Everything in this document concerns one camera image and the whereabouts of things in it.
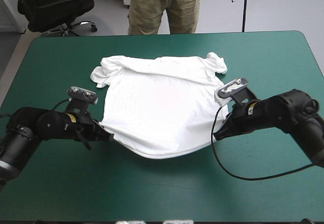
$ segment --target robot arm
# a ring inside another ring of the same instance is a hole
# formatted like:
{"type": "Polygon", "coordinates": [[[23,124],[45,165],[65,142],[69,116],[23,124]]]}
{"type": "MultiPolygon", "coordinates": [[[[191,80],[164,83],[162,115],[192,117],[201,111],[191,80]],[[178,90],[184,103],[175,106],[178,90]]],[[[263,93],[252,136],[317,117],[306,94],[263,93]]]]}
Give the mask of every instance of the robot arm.
{"type": "Polygon", "coordinates": [[[296,89],[259,100],[247,84],[244,78],[236,79],[215,93],[221,106],[235,101],[232,112],[214,133],[216,140],[277,127],[293,137],[313,164],[324,167],[324,121],[317,113],[318,101],[296,89]]]}
{"type": "Polygon", "coordinates": [[[74,86],[68,95],[71,99],[64,112],[25,107],[11,116],[0,139],[0,190],[20,174],[43,140],[72,139],[90,150],[88,141],[112,139],[87,111],[89,104],[97,103],[97,95],[74,86]]]}

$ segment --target black office chair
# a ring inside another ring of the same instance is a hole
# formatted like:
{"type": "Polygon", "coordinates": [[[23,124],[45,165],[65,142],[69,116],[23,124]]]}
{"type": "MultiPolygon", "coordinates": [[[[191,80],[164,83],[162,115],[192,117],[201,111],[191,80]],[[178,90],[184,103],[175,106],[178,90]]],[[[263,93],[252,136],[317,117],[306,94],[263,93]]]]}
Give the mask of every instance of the black office chair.
{"type": "Polygon", "coordinates": [[[53,33],[79,36],[72,29],[85,24],[90,24],[93,32],[97,31],[96,25],[90,21],[72,25],[76,17],[93,7],[93,0],[18,0],[18,12],[29,21],[28,29],[32,32],[44,32],[42,36],[53,33]]]}

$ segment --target person's leg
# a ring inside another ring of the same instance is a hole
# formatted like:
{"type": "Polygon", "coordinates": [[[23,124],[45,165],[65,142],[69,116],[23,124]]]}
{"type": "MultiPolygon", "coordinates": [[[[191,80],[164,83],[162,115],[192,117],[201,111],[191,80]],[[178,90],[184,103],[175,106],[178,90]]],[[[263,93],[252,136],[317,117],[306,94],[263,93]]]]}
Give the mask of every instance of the person's leg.
{"type": "Polygon", "coordinates": [[[128,34],[157,34],[168,0],[131,0],[128,34]]]}
{"type": "Polygon", "coordinates": [[[200,0],[169,0],[167,15],[170,33],[195,33],[200,0]]]}

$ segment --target chair wheel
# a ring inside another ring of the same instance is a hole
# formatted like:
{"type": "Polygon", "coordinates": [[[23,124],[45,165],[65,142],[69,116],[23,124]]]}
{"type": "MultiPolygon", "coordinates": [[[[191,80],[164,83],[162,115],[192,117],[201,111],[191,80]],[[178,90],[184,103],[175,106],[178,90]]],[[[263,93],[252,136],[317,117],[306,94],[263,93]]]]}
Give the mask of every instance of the chair wheel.
{"type": "Polygon", "coordinates": [[[91,25],[91,31],[92,32],[97,32],[98,29],[97,29],[97,27],[95,25],[91,25]]]}

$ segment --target white t-shirt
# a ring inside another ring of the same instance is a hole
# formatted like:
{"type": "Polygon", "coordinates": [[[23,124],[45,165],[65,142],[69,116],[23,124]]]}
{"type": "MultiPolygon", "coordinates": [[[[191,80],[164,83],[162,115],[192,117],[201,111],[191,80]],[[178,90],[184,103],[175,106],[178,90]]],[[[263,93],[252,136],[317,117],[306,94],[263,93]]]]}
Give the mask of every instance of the white t-shirt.
{"type": "MultiPolygon", "coordinates": [[[[219,105],[214,92],[223,86],[223,58],[161,57],[155,60],[112,56],[91,74],[97,87],[109,85],[100,124],[114,139],[147,158],[177,157],[210,144],[219,105]]],[[[217,131],[228,114],[225,106],[217,131]]]]}

